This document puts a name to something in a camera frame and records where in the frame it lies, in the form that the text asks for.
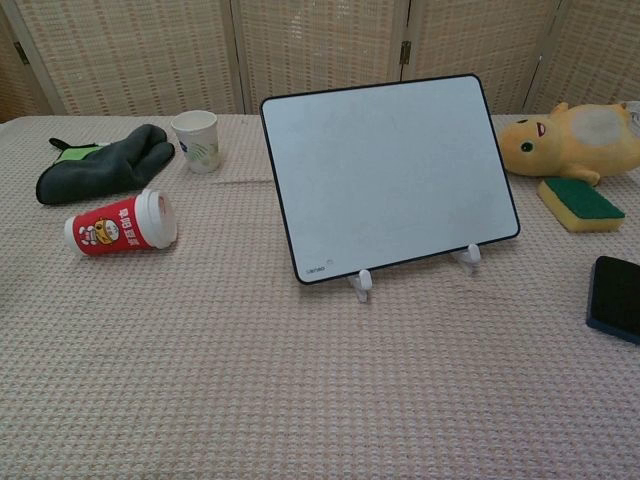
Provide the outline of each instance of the paper cup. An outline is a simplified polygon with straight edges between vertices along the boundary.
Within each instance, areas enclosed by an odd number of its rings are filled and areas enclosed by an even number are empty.
[[[64,224],[65,242],[82,255],[166,248],[177,234],[169,200],[148,188],[136,197],[68,218]]]
[[[171,121],[171,127],[193,172],[212,172],[220,166],[218,117],[214,113],[184,112]]]

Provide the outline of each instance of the plush toy face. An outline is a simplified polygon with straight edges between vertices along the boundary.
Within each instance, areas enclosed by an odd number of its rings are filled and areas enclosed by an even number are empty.
[[[509,125],[500,134],[499,143],[510,172],[554,175],[560,167],[560,132],[548,117],[531,117]]]

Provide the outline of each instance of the yellow plush toy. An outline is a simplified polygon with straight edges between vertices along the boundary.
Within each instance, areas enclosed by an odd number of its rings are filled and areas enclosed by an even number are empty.
[[[520,175],[576,178],[589,185],[638,167],[638,107],[640,102],[574,108],[561,103],[548,117],[520,120],[500,134],[505,167]]]

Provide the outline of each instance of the wicker panel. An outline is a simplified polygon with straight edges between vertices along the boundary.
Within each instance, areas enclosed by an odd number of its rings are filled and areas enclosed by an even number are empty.
[[[640,99],[640,2],[574,0],[533,110]]]
[[[0,31],[0,123],[39,111],[31,94],[25,67],[5,30]]]
[[[391,0],[239,0],[254,112],[270,95],[384,82]]]
[[[219,2],[17,3],[70,114],[235,109]]]
[[[425,2],[412,53],[415,77],[473,72],[492,113],[519,112],[538,39],[556,6],[556,0]]]

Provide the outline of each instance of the screen hinge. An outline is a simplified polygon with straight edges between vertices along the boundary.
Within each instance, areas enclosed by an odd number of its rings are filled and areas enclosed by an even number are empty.
[[[411,57],[411,42],[404,41],[402,42],[402,47],[400,48],[400,65],[408,65],[410,57]]]
[[[20,45],[20,42],[13,42],[13,46],[16,48],[18,55],[20,55],[20,60],[22,60],[22,63],[24,65],[29,65],[29,59],[27,58],[27,54],[24,53],[24,50],[22,49],[22,45]]]

